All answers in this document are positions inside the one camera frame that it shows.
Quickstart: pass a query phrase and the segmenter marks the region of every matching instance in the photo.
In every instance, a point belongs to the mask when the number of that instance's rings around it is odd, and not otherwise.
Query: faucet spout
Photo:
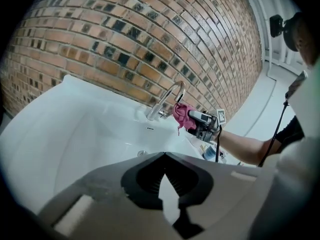
[[[160,117],[164,117],[167,118],[169,117],[171,114],[166,114],[162,108],[163,105],[165,103],[165,101],[167,100],[167,98],[169,97],[169,95],[176,89],[179,87],[179,92],[175,97],[175,101],[177,103],[179,103],[185,92],[186,92],[186,83],[184,81],[177,81],[175,82],[170,88],[169,90],[166,91],[166,93],[162,96],[162,98],[153,106],[153,108],[151,108],[151,110],[149,111],[149,113],[147,114],[146,118],[150,121],[153,121],[157,115],[160,115]]]

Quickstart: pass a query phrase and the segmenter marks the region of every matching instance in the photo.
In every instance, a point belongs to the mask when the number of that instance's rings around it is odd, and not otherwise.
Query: pink cloth
[[[179,123],[178,136],[180,135],[180,128],[184,127],[186,130],[196,129],[196,122],[188,116],[188,112],[196,110],[190,105],[176,103],[172,109],[172,115],[174,119]]]

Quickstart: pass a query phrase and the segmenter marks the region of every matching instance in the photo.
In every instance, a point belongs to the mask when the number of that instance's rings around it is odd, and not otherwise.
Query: black shirt
[[[300,123],[295,116],[290,123],[275,136],[275,139],[281,143],[281,147],[277,153],[280,153],[290,143],[301,140],[304,136]]]

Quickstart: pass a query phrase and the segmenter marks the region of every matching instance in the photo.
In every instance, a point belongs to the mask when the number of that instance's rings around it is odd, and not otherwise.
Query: black cable
[[[219,161],[219,148],[220,148],[220,136],[222,132],[222,126],[220,125],[220,130],[218,134],[218,138],[216,140],[216,150],[215,150],[215,162],[218,163]]]
[[[285,112],[286,108],[289,106],[288,101],[286,100],[286,101],[283,103],[283,105],[284,105],[284,107],[283,107],[283,110],[282,110],[282,114],[281,114],[281,116],[280,116],[280,120],[279,120],[279,122],[278,122],[278,125],[276,126],[276,129],[275,129],[274,135],[273,135],[273,137],[272,137],[272,140],[271,140],[271,142],[270,142],[270,145],[269,145],[269,147],[268,147],[268,150],[266,151],[265,155],[263,156],[261,162],[258,164],[258,167],[262,167],[262,166],[264,165],[264,162],[265,162],[265,160],[266,160],[266,158],[267,158],[267,156],[268,156],[268,154],[269,154],[269,152],[270,152],[270,150],[271,150],[271,147],[272,147],[272,145],[274,144],[274,142],[275,142],[275,140],[276,140],[276,135],[277,135],[277,133],[278,133],[278,130],[279,130],[279,127],[280,127],[280,124],[281,124],[282,116],[284,115],[284,112]]]

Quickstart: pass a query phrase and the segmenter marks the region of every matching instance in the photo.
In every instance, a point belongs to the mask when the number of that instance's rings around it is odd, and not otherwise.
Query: white sink
[[[74,181],[139,151],[202,159],[171,116],[70,75],[25,107],[0,136],[1,165],[18,202],[38,213]]]

